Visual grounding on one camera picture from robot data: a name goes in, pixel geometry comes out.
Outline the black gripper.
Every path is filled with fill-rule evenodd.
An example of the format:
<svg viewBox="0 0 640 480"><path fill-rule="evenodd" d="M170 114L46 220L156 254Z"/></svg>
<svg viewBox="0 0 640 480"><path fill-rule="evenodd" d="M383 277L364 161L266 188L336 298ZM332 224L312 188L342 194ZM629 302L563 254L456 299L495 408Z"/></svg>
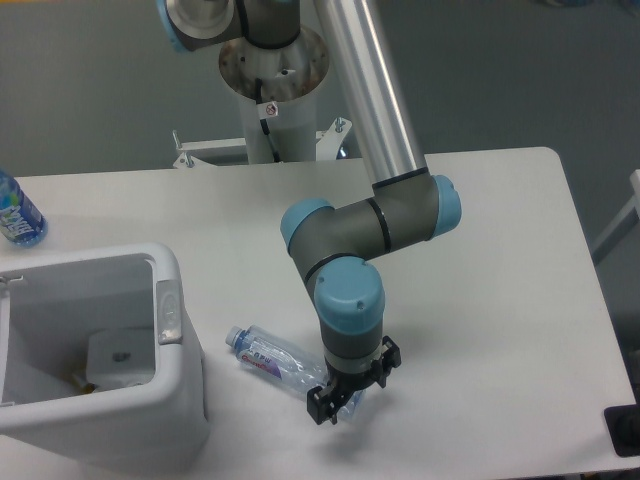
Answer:
<svg viewBox="0 0 640 480"><path fill-rule="evenodd" d="M374 384L385 388L391 372L402 364L400 348L389 336L382 337L381 349L364 357L340 357L326 349L324 358L328 384L313 387L306 394L307 413L317 425L351 420L356 391Z"/></svg>

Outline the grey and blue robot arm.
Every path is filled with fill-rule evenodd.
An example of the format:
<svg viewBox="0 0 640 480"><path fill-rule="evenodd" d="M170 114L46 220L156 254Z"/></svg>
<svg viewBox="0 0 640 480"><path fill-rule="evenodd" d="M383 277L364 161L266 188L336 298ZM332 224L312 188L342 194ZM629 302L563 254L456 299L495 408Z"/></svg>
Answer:
<svg viewBox="0 0 640 480"><path fill-rule="evenodd" d="M297 1L161 1L157 9L176 49L220 47L218 68L240 100L252 162L316 156L303 104L329 74L339 80L367 172L362 192L342 205L298 201L280 226L327 368L307 410L316 423L335 422L356 392L384 385L401 363L383 332L385 291L373 260L454 229L459 194L429 171L374 2L317 1L318 30L303 24Z"/></svg>

